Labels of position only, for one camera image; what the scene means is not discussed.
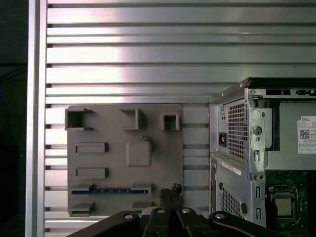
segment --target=rectangular tab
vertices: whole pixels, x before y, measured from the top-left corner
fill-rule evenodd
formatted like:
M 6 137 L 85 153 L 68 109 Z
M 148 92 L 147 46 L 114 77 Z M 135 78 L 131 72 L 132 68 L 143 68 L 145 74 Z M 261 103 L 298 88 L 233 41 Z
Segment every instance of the rectangular tab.
M 104 153 L 107 150 L 107 143 L 81 143 L 76 145 L 76 153 Z
M 76 176 L 80 179 L 105 179 L 107 176 L 106 168 L 78 168 Z

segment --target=aluminum frame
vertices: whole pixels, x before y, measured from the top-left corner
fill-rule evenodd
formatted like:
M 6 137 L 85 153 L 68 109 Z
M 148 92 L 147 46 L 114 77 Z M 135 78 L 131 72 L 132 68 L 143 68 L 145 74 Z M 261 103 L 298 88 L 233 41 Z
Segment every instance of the aluminum frame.
M 44 236 L 46 0 L 29 3 L 25 236 Z

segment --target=white label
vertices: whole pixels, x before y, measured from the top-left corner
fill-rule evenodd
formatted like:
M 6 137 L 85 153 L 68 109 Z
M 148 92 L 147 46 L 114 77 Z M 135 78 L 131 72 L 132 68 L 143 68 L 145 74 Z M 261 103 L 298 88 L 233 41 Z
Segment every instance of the white label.
M 241 171 L 239 169 L 236 169 L 235 167 L 232 167 L 229 164 L 226 164 L 225 162 L 222 162 L 222 166 L 224 166 L 225 168 L 231 170 L 232 172 L 234 172 L 237 175 L 241 175 Z
M 298 154 L 316 154 L 316 117 L 302 116 L 297 121 Z

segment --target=metal side panel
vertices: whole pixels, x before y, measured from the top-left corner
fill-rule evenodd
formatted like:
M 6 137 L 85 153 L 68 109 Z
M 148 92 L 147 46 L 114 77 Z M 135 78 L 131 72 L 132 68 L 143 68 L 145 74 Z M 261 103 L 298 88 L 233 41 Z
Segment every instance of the metal side panel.
M 225 211 L 265 227 L 264 174 L 251 175 L 221 154 L 211 154 L 210 159 L 212 167 L 216 165 L 216 169 L 212 169 L 216 174 L 211 177 L 212 184 L 216 185 L 211 190 L 216 192 L 216 198 L 212 198 L 216 211 Z
M 316 76 L 316 8 L 291 3 L 30 0 L 26 236 L 102 218 L 67 213 L 64 110 L 77 104 L 182 104 L 184 198 L 208 213 L 209 98 L 247 77 Z

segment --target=ventilation grille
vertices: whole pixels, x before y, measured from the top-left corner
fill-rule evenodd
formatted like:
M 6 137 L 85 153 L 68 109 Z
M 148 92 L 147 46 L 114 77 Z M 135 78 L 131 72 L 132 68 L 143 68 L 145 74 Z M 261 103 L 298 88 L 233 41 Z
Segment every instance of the ventilation grille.
M 245 103 L 229 107 L 228 110 L 228 150 L 240 159 L 245 159 L 244 143 L 248 140 L 248 128 L 244 123 Z
M 224 188 L 221 192 L 221 211 L 242 218 L 240 213 L 240 203 Z

